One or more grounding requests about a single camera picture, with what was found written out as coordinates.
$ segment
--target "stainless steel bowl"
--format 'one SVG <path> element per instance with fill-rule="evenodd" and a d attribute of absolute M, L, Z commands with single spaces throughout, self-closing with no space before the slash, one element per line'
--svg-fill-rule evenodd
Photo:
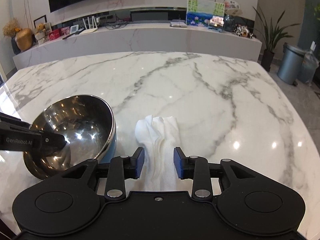
<path fill-rule="evenodd" d="M 24 152 L 28 170 L 47 179 L 84 160 L 109 162 L 116 151 L 116 122 L 110 106 L 101 98 L 78 95 L 49 106 L 34 120 L 30 130 L 64 135 L 66 146 L 54 153 Z"/>

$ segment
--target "blue bowl exterior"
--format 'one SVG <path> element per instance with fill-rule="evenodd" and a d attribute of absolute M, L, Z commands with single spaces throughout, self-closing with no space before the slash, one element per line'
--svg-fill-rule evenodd
<path fill-rule="evenodd" d="M 102 158 L 100 163 L 109 163 L 111 161 L 111 159 L 115 156 L 116 146 L 117 146 L 117 134 L 115 133 L 113 140 L 110 144 L 110 147 L 106 152 L 105 156 Z"/>

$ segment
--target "plant pot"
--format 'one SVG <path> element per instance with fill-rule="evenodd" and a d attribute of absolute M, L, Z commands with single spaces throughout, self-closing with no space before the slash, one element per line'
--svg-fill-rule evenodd
<path fill-rule="evenodd" d="M 264 50 L 263 56 L 262 56 L 262 61 L 261 61 L 261 66 L 267 71 L 270 72 L 270 65 L 272 63 L 274 53 L 268 50 Z"/>
<path fill-rule="evenodd" d="M 11 46 L 12 46 L 13 53 L 15 55 L 18 55 L 21 52 L 21 50 L 18 48 L 18 45 L 17 45 L 14 37 L 11 38 Z"/>

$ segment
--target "floor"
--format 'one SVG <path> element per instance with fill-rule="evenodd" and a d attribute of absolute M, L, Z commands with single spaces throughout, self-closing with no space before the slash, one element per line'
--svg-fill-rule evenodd
<path fill-rule="evenodd" d="M 288 85 L 277 76 L 278 68 L 276 65 L 271 65 L 270 76 L 300 115 L 320 152 L 320 88 L 314 83 L 309 86 L 299 80 L 296 87 Z"/>

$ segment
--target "photo frame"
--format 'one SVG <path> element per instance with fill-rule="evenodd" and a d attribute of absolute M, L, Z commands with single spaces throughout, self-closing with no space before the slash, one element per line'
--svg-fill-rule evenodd
<path fill-rule="evenodd" d="M 36 28 L 40 23 L 45 24 L 46 22 L 47 22 L 47 16 L 43 15 L 43 16 L 39 17 L 38 19 L 35 19 L 33 21 L 33 24 L 34 24 L 34 26 Z"/>
<path fill-rule="evenodd" d="M 45 29 L 46 29 L 47 32 L 52 32 L 50 22 L 49 22 L 49 23 L 45 23 L 45 24 L 44 24 L 44 27 L 45 27 Z"/>

